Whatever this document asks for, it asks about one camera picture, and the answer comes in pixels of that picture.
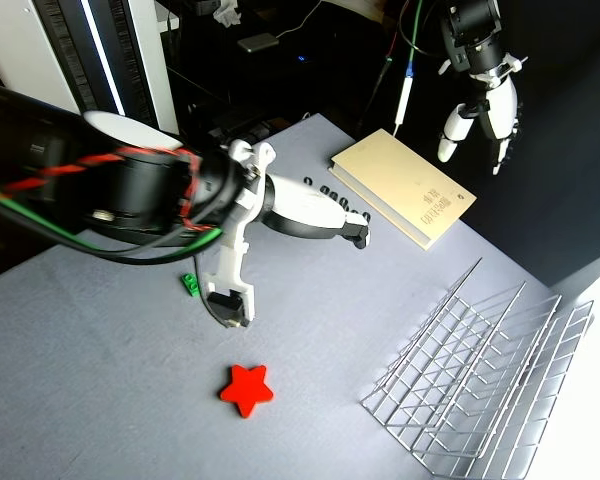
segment wire basket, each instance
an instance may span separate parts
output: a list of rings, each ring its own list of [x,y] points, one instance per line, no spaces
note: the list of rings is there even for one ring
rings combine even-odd
[[[593,303],[557,318],[560,296],[515,309],[525,283],[468,302],[479,263],[361,403],[438,478],[523,479]]]

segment green block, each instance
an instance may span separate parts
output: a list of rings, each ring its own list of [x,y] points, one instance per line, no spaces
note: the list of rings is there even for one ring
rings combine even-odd
[[[191,294],[192,297],[197,297],[200,295],[200,288],[198,287],[198,279],[192,273],[187,273],[182,276],[182,283],[186,287],[187,291]]]

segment gray table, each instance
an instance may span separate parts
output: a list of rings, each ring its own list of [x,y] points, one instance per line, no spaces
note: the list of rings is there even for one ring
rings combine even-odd
[[[524,279],[529,302],[549,291],[461,222],[422,251],[326,171],[352,139],[323,117],[271,143],[273,173],[372,213],[371,245],[250,227],[246,330],[184,292],[187,262],[126,267],[56,247],[0,276],[0,479],[428,477],[361,395],[477,258],[477,296]],[[267,365],[276,395],[248,420],[217,397],[235,363]]]

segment red star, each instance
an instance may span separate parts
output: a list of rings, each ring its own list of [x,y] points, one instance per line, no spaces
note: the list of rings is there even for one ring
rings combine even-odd
[[[264,365],[251,370],[234,365],[231,367],[231,384],[220,393],[220,398],[236,403],[240,415],[248,418],[256,403],[268,402],[273,398],[273,392],[264,383],[266,373],[267,367]]]

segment book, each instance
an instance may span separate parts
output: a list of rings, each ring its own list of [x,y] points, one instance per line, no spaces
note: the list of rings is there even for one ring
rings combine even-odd
[[[333,175],[425,250],[476,199],[384,130],[332,160]]]

